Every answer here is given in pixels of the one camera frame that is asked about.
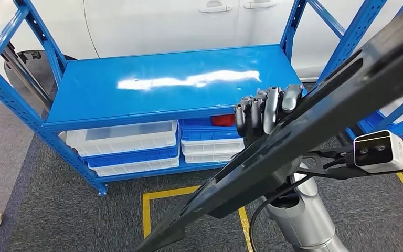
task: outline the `white car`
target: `white car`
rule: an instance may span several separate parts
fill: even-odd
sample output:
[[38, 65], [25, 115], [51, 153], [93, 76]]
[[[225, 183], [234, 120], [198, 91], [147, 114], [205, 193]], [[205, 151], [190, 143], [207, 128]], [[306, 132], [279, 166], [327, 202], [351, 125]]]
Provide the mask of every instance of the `white car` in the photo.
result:
[[[76, 59], [277, 44], [293, 4], [293, 0], [32, 2], [62, 53]], [[362, 2], [321, 1], [344, 28]], [[360, 43], [382, 29], [402, 4], [403, 0], [387, 1]], [[0, 32], [15, 12], [12, 0], [0, 0]], [[11, 42], [17, 52], [43, 50], [25, 22]], [[292, 64], [299, 77], [315, 80], [337, 43], [335, 34], [307, 5], [294, 38]], [[1, 57], [0, 73], [7, 78]]]

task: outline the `camera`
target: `camera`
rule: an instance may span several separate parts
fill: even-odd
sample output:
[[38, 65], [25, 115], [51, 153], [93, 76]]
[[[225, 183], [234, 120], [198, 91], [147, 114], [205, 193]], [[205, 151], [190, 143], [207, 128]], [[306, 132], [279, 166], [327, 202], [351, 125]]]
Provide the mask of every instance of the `camera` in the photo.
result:
[[403, 138], [389, 130], [358, 136], [353, 147], [355, 165], [368, 173], [403, 170]]

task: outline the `shelf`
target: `shelf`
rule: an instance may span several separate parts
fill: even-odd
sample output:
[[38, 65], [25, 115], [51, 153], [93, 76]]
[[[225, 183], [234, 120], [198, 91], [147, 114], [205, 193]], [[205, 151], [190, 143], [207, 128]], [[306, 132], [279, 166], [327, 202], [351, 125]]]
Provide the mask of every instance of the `shelf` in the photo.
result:
[[170, 175], [176, 173], [183, 172], [195, 172], [195, 171], [203, 171], [210, 169], [219, 169], [225, 166], [227, 162], [217, 162], [217, 163], [197, 163], [197, 164], [187, 164], [185, 162], [185, 157], [180, 155], [179, 158], [180, 166], [168, 169], [161, 169], [156, 171], [147, 171], [147, 172], [137, 172], [116, 176], [106, 176], [97, 178], [97, 182], [106, 183], [120, 180], [132, 180], [132, 179], [140, 179], [142, 177], [153, 177], [153, 176], [162, 176], [162, 175]]
[[[375, 112], [364, 120], [358, 122], [358, 126], [362, 129], [364, 133], [369, 133], [372, 132], [374, 128], [373, 126], [379, 124], [383, 119], [384, 117], [382, 115], [380, 115], [378, 112]], [[392, 124], [387, 129], [394, 134], [403, 137], [403, 122], [399, 124]]]
[[301, 83], [279, 45], [69, 61], [43, 128], [233, 113], [243, 96]]

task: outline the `plastic storage bin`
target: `plastic storage bin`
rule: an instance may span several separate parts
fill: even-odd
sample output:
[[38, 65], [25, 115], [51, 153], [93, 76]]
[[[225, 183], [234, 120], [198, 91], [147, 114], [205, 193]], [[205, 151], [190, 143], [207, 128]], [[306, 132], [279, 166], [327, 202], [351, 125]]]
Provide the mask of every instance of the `plastic storage bin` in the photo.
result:
[[201, 153], [201, 154], [185, 154], [185, 162], [191, 163], [210, 163], [210, 162], [227, 162], [231, 160], [237, 152], [231, 153]]
[[89, 166], [89, 169], [94, 170], [100, 177], [136, 173], [136, 172], [155, 171], [179, 166], [180, 165], [179, 157], [180, 154], [170, 159], [158, 159], [158, 160], [135, 162], [129, 164], [109, 165], [102, 167]]
[[203, 140], [203, 141], [184, 141], [182, 140], [183, 154], [203, 154], [203, 153], [237, 153], [245, 148], [242, 138]]
[[175, 134], [175, 138], [177, 140], [176, 144], [170, 147], [141, 151], [127, 151], [97, 156], [84, 156], [81, 157], [81, 159], [86, 161], [91, 167], [127, 164], [157, 159], [171, 159], [178, 156], [178, 145], [180, 144], [178, 130]]
[[66, 143], [81, 157], [174, 146], [177, 121], [72, 130]]
[[183, 119], [178, 121], [181, 138], [185, 141], [218, 140], [240, 138], [236, 126], [214, 126], [210, 117]]

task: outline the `white plastic bin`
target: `white plastic bin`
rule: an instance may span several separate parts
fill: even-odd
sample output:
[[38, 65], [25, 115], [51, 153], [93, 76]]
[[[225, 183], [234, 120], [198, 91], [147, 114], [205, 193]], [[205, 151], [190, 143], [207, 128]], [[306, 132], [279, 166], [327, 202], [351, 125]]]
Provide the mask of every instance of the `white plastic bin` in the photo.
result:
[[80, 156], [147, 150], [174, 146], [176, 130], [177, 121], [71, 130], [66, 143], [77, 149]]
[[182, 140], [182, 151], [184, 155], [204, 153], [237, 153], [245, 148], [243, 138], [184, 141]]
[[237, 152], [230, 153], [207, 153], [207, 154], [185, 154], [185, 162], [191, 163], [210, 163], [210, 162], [227, 162], [231, 160], [232, 156]]
[[113, 176], [136, 172], [149, 172], [166, 168], [173, 168], [180, 165], [179, 156], [170, 159], [157, 159], [129, 164], [117, 164], [101, 167], [89, 167], [97, 172], [98, 176]]

